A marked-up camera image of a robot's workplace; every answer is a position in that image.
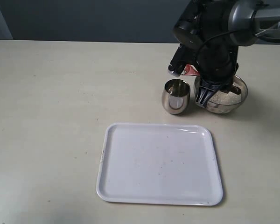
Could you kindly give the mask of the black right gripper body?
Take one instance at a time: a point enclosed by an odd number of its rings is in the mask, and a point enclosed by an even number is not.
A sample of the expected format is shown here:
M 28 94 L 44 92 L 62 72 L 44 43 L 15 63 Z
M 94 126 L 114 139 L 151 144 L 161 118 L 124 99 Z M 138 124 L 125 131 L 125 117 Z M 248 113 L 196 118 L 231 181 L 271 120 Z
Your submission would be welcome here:
M 230 83 L 236 71 L 238 47 L 228 19 L 235 1 L 191 0 L 173 27 L 179 44 L 194 51 L 194 67 L 211 82 Z

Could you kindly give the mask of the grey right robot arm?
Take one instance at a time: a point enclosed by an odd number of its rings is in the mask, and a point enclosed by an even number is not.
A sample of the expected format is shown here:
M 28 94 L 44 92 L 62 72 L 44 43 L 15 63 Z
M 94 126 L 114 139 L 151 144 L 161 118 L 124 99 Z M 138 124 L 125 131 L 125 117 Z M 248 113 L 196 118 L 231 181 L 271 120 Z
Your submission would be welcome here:
M 196 104 L 205 108 L 218 91 L 231 91 L 240 46 L 259 39 L 280 43 L 280 7 L 261 0 L 192 0 L 173 33 L 180 45 L 168 70 L 180 76 L 188 64 L 197 69 Z

